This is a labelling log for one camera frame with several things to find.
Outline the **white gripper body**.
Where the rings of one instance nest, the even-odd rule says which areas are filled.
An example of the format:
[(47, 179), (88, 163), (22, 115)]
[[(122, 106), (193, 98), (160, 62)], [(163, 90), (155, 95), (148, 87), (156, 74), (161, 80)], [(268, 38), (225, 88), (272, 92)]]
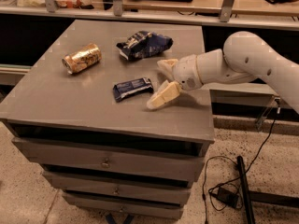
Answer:
[(185, 91), (200, 88), (200, 77), (197, 71), (197, 56), (181, 58), (172, 68), (173, 78)]

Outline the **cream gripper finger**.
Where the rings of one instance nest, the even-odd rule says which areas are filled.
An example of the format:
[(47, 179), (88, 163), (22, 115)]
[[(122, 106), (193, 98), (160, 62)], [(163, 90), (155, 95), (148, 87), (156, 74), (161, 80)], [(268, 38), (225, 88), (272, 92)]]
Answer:
[(176, 99), (181, 94), (181, 87), (176, 81), (165, 81), (147, 101), (147, 108), (155, 110)]
[(178, 62), (178, 59), (160, 60), (157, 62), (159, 70), (167, 77), (173, 77), (173, 67)]

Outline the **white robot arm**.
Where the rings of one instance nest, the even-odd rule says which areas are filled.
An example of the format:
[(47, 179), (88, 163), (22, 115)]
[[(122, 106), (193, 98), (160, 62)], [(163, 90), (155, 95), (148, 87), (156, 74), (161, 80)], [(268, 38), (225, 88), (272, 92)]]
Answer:
[(167, 81), (147, 101), (151, 110), (208, 83), (239, 84), (258, 78), (299, 113), (299, 64), (278, 54), (254, 33), (236, 32), (221, 49), (157, 64)]

